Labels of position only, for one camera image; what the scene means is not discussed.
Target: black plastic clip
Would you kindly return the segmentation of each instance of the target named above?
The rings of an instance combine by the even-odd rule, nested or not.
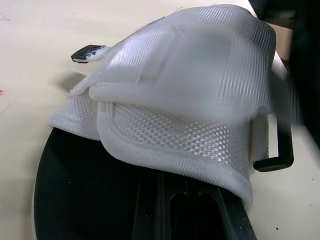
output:
[[[87,64],[88,58],[95,55],[97,50],[104,48],[104,45],[88,45],[71,55],[72,61],[79,64]]]
[[[277,122],[278,156],[256,161],[253,164],[259,172],[271,172],[289,168],[294,163],[291,127],[279,127]]]

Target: white mesh padding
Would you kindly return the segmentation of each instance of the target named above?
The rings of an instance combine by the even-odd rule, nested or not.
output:
[[[121,161],[225,188],[250,208],[252,163],[268,156],[268,122],[255,117],[271,111],[275,46],[273,30],[241,7],[175,12],[109,49],[50,125],[100,139]]]

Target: black plastic tab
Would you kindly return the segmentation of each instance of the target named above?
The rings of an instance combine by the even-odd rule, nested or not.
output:
[[[87,64],[88,62],[86,62],[85,60],[87,60],[88,55],[92,54],[95,55],[96,51],[105,47],[104,45],[88,45],[85,46],[83,48],[81,48],[80,50],[76,51],[74,54],[71,55],[71,59],[72,61],[74,61],[75,63],[79,63],[79,64]]]
[[[253,164],[259,172],[271,172],[289,168],[294,163],[291,126],[279,127],[277,123],[278,156],[256,161]]]

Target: white tabletop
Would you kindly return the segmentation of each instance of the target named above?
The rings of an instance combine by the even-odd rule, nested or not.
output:
[[[112,46],[177,9],[247,0],[1,0],[0,239],[31,240],[31,201],[49,117],[95,64],[70,55],[88,45]],[[277,155],[275,126],[270,152]],[[259,240],[315,240],[320,234],[320,166],[303,129],[293,130],[292,167],[251,177],[249,213]]]

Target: black plastic base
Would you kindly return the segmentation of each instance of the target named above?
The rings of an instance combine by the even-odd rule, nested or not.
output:
[[[53,129],[34,195],[37,240],[254,240],[241,200],[188,177],[126,164]]]

